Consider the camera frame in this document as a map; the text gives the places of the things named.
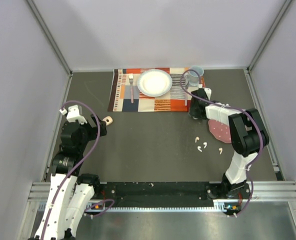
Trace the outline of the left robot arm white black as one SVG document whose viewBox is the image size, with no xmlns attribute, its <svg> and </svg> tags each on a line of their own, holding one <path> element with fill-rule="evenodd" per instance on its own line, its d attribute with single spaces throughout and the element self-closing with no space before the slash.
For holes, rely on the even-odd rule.
<svg viewBox="0 0 296 240">
<path fill-rule="evenodd" d="M 50 190 L 35 240 L 74 240 L 88 201 L 101 194 L 97 175 L 80 174 L 88 143 L 107 134 L 106 122 L 96 115 L 91 118 L 94 126 L 66 121 L 61 128 L 61 143 L 50 165 Z"/>
</svg>

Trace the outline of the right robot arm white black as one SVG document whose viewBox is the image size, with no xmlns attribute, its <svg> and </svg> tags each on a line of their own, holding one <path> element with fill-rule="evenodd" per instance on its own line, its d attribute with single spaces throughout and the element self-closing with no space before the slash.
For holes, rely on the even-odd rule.
<svg viewBox="0 0 296 240">
<path fill-rule="evenodd" d="M 199 88 L 191 96 L 189 114 L 198 120 L 216 121 L 228 126 L 234 149 L 229 168 L 223 174 L 220 191 L 233 198 L 245 187 L 247 172 L 263 148 L 269 143 L 269 135 L 259 111 L 241 109 L 209 100 L 207 91 Z"/>
</svg>

